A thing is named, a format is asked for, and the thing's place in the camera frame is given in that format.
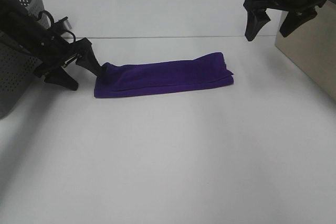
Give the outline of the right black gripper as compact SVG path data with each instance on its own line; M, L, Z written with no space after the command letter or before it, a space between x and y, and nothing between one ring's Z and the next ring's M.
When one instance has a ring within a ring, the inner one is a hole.
M259 31L270 22L267 9L287 11L288 14L280 26L280 34L288 37L301 25L316 18L315 7L321 8L326 0L245 0L243 6L247 11L245 37L253 41Z

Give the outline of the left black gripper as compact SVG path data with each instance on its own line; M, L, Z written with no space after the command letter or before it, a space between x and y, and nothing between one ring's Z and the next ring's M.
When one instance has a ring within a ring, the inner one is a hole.
M106 66L101 66L95 57L91 41L85 37L68 42L57 34L39 36L34 39L33 56L41 61L34 70L35 76L72 91L78 89L78 82L65 71L70 63L74 62L96 77L106 72Z

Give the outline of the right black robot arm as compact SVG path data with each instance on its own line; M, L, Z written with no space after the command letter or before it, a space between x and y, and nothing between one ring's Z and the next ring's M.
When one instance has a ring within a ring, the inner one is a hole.
M271 21L267 9L287 12L287 16L280 26L280 33L288 37L301 25L317 16L316 7L323 7L327 0L245 0L243 7L247 11L247 25L245 37L253 41L259 31Z

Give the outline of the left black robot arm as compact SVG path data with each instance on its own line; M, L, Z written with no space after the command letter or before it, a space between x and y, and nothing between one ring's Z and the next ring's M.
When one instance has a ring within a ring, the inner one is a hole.
M30 14L19 0L1 0L1 31L14 40L15 50L38 58L41 64L34 75L46 83L76 91L78 82L65 68L72 62L89 70L97 77L106 72L87 39L76 39L67 26L68 18L55 21L50 12L43 10L38 16Z

